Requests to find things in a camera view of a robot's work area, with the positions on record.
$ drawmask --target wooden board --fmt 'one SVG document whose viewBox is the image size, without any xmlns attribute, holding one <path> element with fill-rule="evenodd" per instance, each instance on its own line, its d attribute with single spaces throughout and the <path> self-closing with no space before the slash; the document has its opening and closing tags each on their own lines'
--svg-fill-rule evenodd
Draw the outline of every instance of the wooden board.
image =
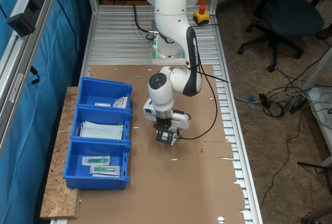
<svg viewBox="0 0 332 224">
<path fill-rule="evenodd" d="M 62 178 L 77 96 L 78 87 L 67 89 L 40 210 L 40 217 L 43 219 L 78 217 L 81 190 L 67 188 L 66 181 Z"/>
</svg>

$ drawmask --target chair wheel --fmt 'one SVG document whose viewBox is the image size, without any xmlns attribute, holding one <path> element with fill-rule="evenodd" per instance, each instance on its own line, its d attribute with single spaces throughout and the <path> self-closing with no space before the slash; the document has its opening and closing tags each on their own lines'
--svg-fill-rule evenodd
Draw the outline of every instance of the chair wheel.
<svg viewBox="0 0 332 224">
<path fill-rule="evenodd" d="M 251 25 L 249 25 L 245 31 L 247 31 L 248 33 L 251 33 L 253 31 L 253 27 Z"/>
<path fill-rule="evenodd" d="M 270 72 L 270 73 L 272 73 L 274 70 L 275 70 L 275 66 L 274 65 L 270 65 L 270 66 L 268 66 L 268 71 Z"/>
<path fill-rule="evenodd" d="M 243 48 L 239 48 L 239 49 L 238 49 L 238 54 L 243 54 L 243 51 L 244 51 Z"/>
<path fill-rule="evenodd" d="M 304 52 L 304 51 L 297 51 L 297 52 L 295 53 L 294 57 L 295 57 L 296 59 L 301 58 L 301 56 L 303 55 L 303 52 Z"/>
</svg>

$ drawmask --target metal rail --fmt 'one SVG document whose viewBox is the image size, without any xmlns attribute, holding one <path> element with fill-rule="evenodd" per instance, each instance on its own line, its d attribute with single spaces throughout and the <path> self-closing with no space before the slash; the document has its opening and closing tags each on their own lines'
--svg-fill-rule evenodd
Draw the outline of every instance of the metal rail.
<svg viewBox="0 0 332 224">
<path fill-rule="evenodd" d="M 0 61 L 0 156 L 10 131 L 12 120 L 20 101 L 27 76 L 37 52 L 40 39 L 54 0 L 45 0 L 35 31 L 20 37 L 15 31 Z M 18 0 L 13 12 L 17 13 L 27 4 Z"/>
</svg>

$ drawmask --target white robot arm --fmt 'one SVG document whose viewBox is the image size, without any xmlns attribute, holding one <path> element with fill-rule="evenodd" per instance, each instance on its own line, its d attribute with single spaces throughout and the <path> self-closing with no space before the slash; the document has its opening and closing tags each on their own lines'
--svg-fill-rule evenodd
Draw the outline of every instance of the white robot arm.
<svg viewBox="0 0 332 224">
<path fill-rule="evenodd" d="M 162 38 L 183 51 L 187 69 L 163 67 L 148 82 L 150 98 L 143 107 L 147 119 L 155 121 L 157 141 L 173 145 L 179 128 L 189 128 L 190 115 L 174 109 L 173 91 L 194 96 L 201 91 L 199 54 L 195 31 L 187 19 L 187 0 L 149 0 L 155 6 L 155 21 Z"/>
</svg>

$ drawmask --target white label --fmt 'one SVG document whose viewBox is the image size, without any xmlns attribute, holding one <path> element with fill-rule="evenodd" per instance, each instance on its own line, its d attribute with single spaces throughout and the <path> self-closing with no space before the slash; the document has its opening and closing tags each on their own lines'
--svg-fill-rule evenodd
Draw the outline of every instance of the white label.
<svg viewBox="0 0 332 224">
<path fill-rule="evenodd" d="M 107 106 L 107 107 L 110 107 L 109 103 L 95 103 L 94 105 L 95 106 Z"/>
<path fill-rule="evenodd" d="M 15 101 L 15 98 L 16 98 L 16 95 L 17 95 L 17 93 L 18 93 L 19 87 L 20 87 L 20 85 L 21 85 L 21 81 L 22 81 L 22 79 L 23 79 L 23 75 L 22 75 L 22 74 L 19 74 L 19 75 L 17 76 L 16 81 L 15 81 L 14 89 L 12 90 L 11 95 L 10 95 L 10 97 L 9 97 L 9 101 L 12 102 L 12 103 L 14 103 L 14 101 Z"/>
<path fill-rule="evenodd" d="M 128 100 L 128 97 L 119 98 L 119 99 L 115 100 L 113 107 L 125 108 L 127 105 L 127 100 Z"/>
</svg>

